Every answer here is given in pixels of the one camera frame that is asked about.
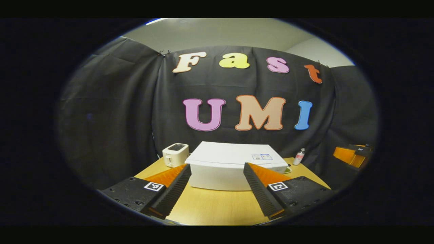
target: plastic bottle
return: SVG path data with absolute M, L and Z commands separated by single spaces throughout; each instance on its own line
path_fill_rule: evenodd
M 304 151 L 305 151 L 305 149 L 302 148 L 301 151 L 299 151 L 299 152 L 297 153 L 297 156 L 296 156 L 296 158 L 294 159 L 293 165 L 299 165 L 299 164 L 300 164 L 301 160 L 302 160 L 303 157 L 304 157 Z

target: table surface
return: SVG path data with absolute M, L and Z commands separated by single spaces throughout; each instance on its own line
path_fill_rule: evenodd
M 291 165 L 290 178 L 305 176 L 327 188 L 330 187 L 303 164 L 292 165 L 294 158 L 284 158 Z M 144 179 L 171 169 L 164 158 L 138 173 Z M 184 191 L 166 220 L 186 225 L 254 225 L 268 222 L 252 191 L 217 191 L 191 187 L 187 183 Z

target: ceiling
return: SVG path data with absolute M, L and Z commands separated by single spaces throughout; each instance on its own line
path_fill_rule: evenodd
M 314 38 L 277 19 L 165 19 L 125 35 L 167 53 L 201 46 L 252 46 L 287 51 Z

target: white storage box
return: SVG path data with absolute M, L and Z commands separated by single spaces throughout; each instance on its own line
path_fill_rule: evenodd
M 190 185 L 222 191 L 251 191 L 243 169 L 250 162 L 283 173 L 288 167 L 269 145 L 201 142 L 185 160 L 190 164 Z

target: black fabric backdrop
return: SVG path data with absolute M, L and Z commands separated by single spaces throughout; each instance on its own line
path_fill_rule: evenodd
M 179 55 L 203 51 L 207 56 L 190 64 L 190 71 L 172 72 Z M 226 53 L 246 54 L 250 67 L 221 67 Z M 290 71 L 270 71 L 268 57 L 285 59 Z M 309 64 L 320 71 L 322 84 L 311 80 L 304 67 Z M 270 98 L 283 97 L 283 129 L 237 131 L 239 95 L 255 96 L 262 108 Z M 199 120 L 204 123 L 211 116 L 208 99 L 226 100 L 219 128 L 203 132 L 187 125 L 182 102 L 192 98 L 202 100 Z M 295 130 L 301 100 L 313 104 L 309 128 Z M 284 158 L 304 147 L 304 165 L 338 190 L 357 170 L 332 156 L 335 147 L 374 145 L 378 123 L 368 81 L 354 66 L 331 69 L 289 53 L 243 46 L 201 47 L 163 56 L 123 37 L 77 69 L 59 108 L 66 157 L 82 179 L 98 189 L 135 175 L 173 143 L 186 143 L 192 152 L 201 141 L 213 141 L 269 144 Z

